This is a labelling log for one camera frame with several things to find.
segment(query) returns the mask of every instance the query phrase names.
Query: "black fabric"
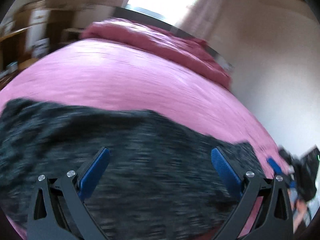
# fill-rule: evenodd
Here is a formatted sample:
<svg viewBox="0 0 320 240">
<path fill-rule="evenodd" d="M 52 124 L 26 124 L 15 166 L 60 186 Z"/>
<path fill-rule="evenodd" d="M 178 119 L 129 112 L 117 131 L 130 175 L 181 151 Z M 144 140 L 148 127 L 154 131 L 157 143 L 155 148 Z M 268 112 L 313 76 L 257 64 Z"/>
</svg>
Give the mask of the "black fabric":
<svg viewBox="0 0 320 240">
<path fill-rule="evenodd" d="M 235 201 L 212 167 L 216 146 L 263 175 L 248 143 L 225 143 L 149 110 L 15 99 L 0 117 L 0 144 L 0 205 L 24 226 L 40 174 L 60 177 L 109 148 L 110 164 L 86 204 L 112 239 L 187 239 L 224 221 Z"/>
<path fill-rule="evenodd" d="M 279 155 L 294 168 L 294 180 L 297 183 L 297 192 L 305 202 L 310 201 L 316 195 L 316 178 L 319 168 L 317 147 L 306 153 L 301 159 L 293 158 L 284 148 L 279 149 Z"/>
<path fill-rule="evenodd" d="M 298 225 L 297 230 L 293 235 L 293 240 L 299 239 L 302 233 L 306 230 L 306 228 L 306 223 L 302 220 L 302 222 Z"/>
<path fill-rule="evenodd" d="M 294 240 L 318 240 L 320 235 L 320 209 L 316 212 L 316 215 L 311 220 L 307 228 L 299 235 L 297 238 L 294 237 Z"/>
</svg>

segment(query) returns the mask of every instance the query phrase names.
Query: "silver bolt head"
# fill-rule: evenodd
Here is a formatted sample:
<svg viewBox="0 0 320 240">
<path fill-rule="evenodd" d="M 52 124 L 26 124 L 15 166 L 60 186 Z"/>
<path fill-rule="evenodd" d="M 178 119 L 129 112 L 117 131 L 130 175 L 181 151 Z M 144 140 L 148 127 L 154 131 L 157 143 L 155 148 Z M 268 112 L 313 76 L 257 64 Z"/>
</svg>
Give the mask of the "silver bolt head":
<svg viewBox="0 0 320 240">
<path fill-rule="evenodd" d="M 253 178 L 254 177 L 254 172 L 253 171 L 247 171 L 245 174 L 249 178 Z"/>
<path fill-rule="evenodd" d="M 39 181 L 43 181 L 44 179 L 45 179 L 45 176 L 43 174 L 38 177 Z"/>
<path fill-rule="evenodd" d="M 282 178 L 282 176 L 277 175 L 277 176 L 276 176 L 276 180 L 277 180 L 277 181 L 283 181 L 283 178 Z"/>
<path fill-rule="evenodd" d="M 67 172 L 67 176 L 68 176 L 69 178 L 73 177 L 75 174 L 76 174 L 75 171 L 68 171 L 68 172 Z"/>
</svg>

